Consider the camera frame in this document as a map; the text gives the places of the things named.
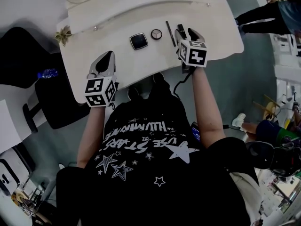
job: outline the plastic bottle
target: plastic bottle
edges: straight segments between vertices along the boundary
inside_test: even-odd
[[[49,79],[52,77],[58,76],[58,71],[56,69],[46,69],[40,73],[38,73],[39,79]]]

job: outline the gray floor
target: gray floor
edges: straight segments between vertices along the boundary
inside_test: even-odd
[[[234,16],[258,7],[256,0],[228,0],[228,3]],[[242,54],[209,62],[206,68],[224,124],[231,124],[241,112],[246,113],[248,121],[259,122],[262,119],[262,111],[254,107],[252,101],[265,105],[267,102],[263,94],[276,99],[274,57],[269,35],[248,34],[243,38],[243,42],[245,51]],[[172,90],[176,83],[185,77],[179,67],[163,74]],[[147,96],[150,84],[150,78],[139,83],[144,96]],[[191,78],[178,87],[177,93],[183,101],[189,122],[196,121]],[[116,104],[127,101],[126,90],[119,91],[116,100]],[[68,165],[76,161],[79,141],[86,122],[87,118],[84,118],[58,130],[52,130],[49,124],[45,123],[39,127],[38,134],[32,134],[24,141],[37,165],[32,176],[35,183],[47,183],[55,179],[59,170],[58,163]],[[226,134],[240,138],[244,135],[230,129]]]

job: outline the cluttered desk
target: cluttered desk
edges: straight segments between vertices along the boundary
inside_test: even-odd
[[[180,24],[186,34],[188,28],[194,29],[208,48],[214,48],[207,51],[208,61],[244,50],[226,0],[89,0],[71,6],[68,15],[57,29],[70,26],[73,34],[65,46],[60,43],[60,49],[78,103],[86,101],[91,64],[108,51],[115,55],[118,89],[181,66],[174,56],[178,46],[173,41]],[[139,49],[133,45],[137,34],[143,35]]]

